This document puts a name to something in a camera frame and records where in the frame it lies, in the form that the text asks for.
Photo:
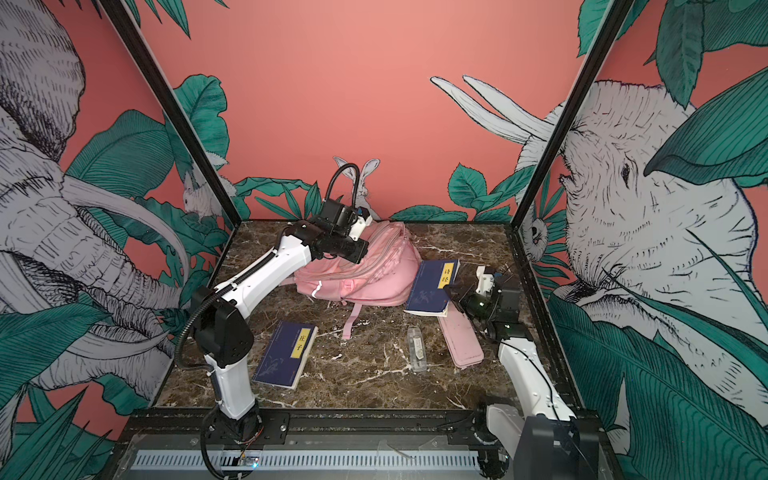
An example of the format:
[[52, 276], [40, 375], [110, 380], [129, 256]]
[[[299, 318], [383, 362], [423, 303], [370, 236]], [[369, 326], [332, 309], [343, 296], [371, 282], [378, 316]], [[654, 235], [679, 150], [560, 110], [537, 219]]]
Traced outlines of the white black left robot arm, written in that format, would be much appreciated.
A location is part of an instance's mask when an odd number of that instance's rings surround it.
[[254, 336], [247, 318], [283, 281], [315, 260], [337, 256], [360, 262], [368, 249], [362, 234], [371, 223], [371, 219], [345, 227], [320, 219], [292, 223], [247, 268], [214, 288], [194, 293], [192, 312], [177, 336], [174, 362], [181, 371], [203, 370], [211, 380], [216, 404], [213, 418], [203, 424], [203, 434], [219, 425], [239, 444], [260, 435], [262, 421], [248, 372]]

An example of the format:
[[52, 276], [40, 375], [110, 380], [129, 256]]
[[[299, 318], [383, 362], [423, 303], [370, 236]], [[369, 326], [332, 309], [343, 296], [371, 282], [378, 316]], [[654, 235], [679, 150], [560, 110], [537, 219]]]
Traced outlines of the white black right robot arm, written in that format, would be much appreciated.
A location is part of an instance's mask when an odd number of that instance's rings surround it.
[[577, 417], [546, 373], [529, 328], [519, 320], [520, 292], [480, 281], [457, 302], [497, 345], [521, 412], [493, 404], [485, 428], [510, 455], [515, 479], [597, 479], [597, 428]]

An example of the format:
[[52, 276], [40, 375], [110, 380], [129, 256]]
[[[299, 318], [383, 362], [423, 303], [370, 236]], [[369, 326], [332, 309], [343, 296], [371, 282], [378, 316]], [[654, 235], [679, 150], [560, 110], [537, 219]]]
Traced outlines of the dark blue book yellow label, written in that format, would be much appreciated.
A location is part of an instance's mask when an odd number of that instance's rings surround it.
[[421, 262], [405, 312], [426, 317], [445, 317], [451, 296], [446, 288], [453, 284], [459, 268], [459, 260], [424, 260]]

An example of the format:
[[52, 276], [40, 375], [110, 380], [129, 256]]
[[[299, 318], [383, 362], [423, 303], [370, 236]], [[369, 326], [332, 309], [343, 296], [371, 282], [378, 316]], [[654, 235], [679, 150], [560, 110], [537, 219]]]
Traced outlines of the pink student backpack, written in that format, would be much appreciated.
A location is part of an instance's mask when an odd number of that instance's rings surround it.
[[348, 340], [364, 306], [396, 307], [406, 303], [421, 257], [402, 222], [372, 224], [362, 238], [369, 242], [360, 263], [341, 258], [316, 260], [284, 281], [313, 299], [351, 303], [342, 338]]

